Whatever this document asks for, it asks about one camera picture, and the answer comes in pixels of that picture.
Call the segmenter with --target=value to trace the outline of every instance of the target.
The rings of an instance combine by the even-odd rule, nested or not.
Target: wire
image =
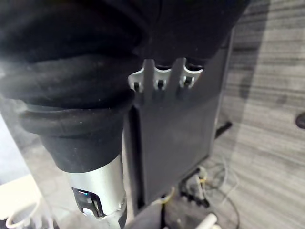
[[[240,228],[240,214],[239,214],[239,211],[237,209],[237,206],[234,204],[234,202],[227,196],[227,194],[223,191],[221,191],[219,188],[217,187],[213,187],[213,190],[216,190],[218,191],[219,193],[221,193],[224,198],[232,205],[235,213],[236,213],[236,216],[237,216],[237,223],[236,223],[236,227],[235,229],[239,229]]]
[[[168,201],[170,201],[170,199],[173,197],[174,193],[175,193],[175,188],[172,187],[170,194],[167,195],[166,197],[160,199],[161,203],[166,204]]]

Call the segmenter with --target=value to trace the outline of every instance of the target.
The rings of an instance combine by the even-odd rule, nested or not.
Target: gray wood-grain floor
[[[239,177],[230,198],[240,228],[305,228],[305,130],[294,124],[303,111],[305,1],[253,1],[235,28],[221,109],[234,126],[213,155]]]

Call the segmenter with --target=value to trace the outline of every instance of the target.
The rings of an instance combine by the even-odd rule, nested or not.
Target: black panel
[[[210,154],[228,50],[223,45],[183,93],[182,59],[174,64],[165,92],[153,88],[153,63],[146,62],[144,92],[137,93],[125,125],[135,206],[160,197]]]

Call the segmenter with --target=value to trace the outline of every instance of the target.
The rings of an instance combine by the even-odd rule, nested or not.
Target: yellow cable
[[[161,203],[166,204],[173,197],[174,193],[175,193],[175,188],[172,187],[171,193],[168,196],[162,198],[162,199],[165,199],[165,200],[162,201],[162,199],[161,199]]]

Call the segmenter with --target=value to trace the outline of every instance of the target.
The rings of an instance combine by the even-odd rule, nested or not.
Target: metal bracket
[[[161,70],[154,67],[153,87],[155,88],[155,90],[165,90],[171,75],[171,71],[171,68]]]
[[[128,77],[128,83],[134,91],[140,93],[144,91],[144,66]]]
[[[199,79],[201,74],[203,73],[203,69],[197,70],[197,71],[191,71],[186,68],[186,59],[184,59],[184,65],[183,65],[183,72],[180,76],[180,87],[188,89],[192,88],[195,84],[195,82]]]

